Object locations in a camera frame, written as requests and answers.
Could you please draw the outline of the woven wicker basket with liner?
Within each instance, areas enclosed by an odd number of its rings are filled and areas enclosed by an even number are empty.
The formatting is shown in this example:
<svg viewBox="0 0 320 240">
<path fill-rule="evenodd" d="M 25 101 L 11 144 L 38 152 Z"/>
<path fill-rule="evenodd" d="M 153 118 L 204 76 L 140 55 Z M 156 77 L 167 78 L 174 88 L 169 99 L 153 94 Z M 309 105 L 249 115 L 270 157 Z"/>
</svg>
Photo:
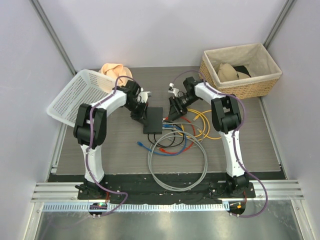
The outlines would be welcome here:
<svg viewBox="0 0 320 240">
<path fill-rule="evenodd" d="M 266 96 L 283 73 L 262 43 L 206 50 L 199 71 L 212 87 L 239 99 Z"/>
</svg>

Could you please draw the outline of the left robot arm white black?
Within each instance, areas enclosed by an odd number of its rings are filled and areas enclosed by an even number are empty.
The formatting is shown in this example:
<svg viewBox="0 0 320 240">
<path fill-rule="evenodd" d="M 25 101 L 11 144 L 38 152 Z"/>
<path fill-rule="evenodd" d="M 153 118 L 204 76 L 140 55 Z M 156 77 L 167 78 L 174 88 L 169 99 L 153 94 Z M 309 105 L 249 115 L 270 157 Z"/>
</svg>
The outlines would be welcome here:
<svg viewBox="0 0 320 240">
<path fill-rule="evenodd" d="M 102 144 L 107 136 L 107 118 L 115 110 L 125 107 L 130 117 L 146 126 L 148 98 L 150 91 L 143 90 L 138 83 L 129 80 L 124 86 L 117 86 L 104 98 L 91 104 L 79 106 L 73 128 L 73 136 L 80 144 L 84 156 L 85 174 L 83 184 L 89 187 L 89 194 L 100 200 L 107 192 L 101 184 L 105 172 L 102 166 Z"/>
</svg>

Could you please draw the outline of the black network switch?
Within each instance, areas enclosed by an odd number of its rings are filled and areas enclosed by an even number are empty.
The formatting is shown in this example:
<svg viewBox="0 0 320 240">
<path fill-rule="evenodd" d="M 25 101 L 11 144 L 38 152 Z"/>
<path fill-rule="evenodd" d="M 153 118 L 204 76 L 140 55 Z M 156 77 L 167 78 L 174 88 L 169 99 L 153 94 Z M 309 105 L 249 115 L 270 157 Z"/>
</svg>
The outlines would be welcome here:
<svg viewBox="0 0 320 240">
<path fill-rule="evenodd" d="M 145 135 L 160 135 L 163 127 L 163 108 L 149 107 L 146 111 L 146 126 L 143 127 Z"/>
</svg>

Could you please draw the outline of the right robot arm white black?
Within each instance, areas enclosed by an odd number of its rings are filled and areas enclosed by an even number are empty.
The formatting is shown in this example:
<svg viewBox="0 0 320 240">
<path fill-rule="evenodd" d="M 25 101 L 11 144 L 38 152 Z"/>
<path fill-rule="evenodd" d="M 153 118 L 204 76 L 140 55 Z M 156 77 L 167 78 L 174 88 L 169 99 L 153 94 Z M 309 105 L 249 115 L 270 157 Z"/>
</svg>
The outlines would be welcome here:
<svg viewBox="0 0 320 240">
<path fill-rule="evenodd" d="M 233 198 L 243 193 L 249 186 L 249 177 L 244 170 L 240 146 L 240 127 L 242 116 L 238 99 L 222 93 L 203 80 L 188 77 L 183 81 L 186 92 L 169 84 L 168 92 L 174 94 L 169 98 L 167 119 L 175 121 L 187 113 L 187 108 L 198 100 L 204 100 L 211 106 L 211 119 L 214 129 L 219 133 L 226 157 L 226 193 Z"/>
</svg>

